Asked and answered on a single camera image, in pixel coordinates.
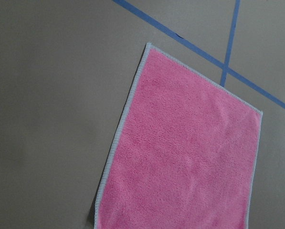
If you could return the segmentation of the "pink grey towel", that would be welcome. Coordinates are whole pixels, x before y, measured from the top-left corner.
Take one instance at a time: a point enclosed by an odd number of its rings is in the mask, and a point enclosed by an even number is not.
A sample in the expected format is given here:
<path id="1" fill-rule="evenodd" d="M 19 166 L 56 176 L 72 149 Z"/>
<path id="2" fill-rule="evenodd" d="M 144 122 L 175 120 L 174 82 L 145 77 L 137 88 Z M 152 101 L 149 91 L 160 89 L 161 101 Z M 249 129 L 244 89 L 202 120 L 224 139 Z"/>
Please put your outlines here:
<path id="1" fill-rule="evenodd" d="M 147 43 L 95 201 L 96 229 L 246 229 L 263 112 Z"/>

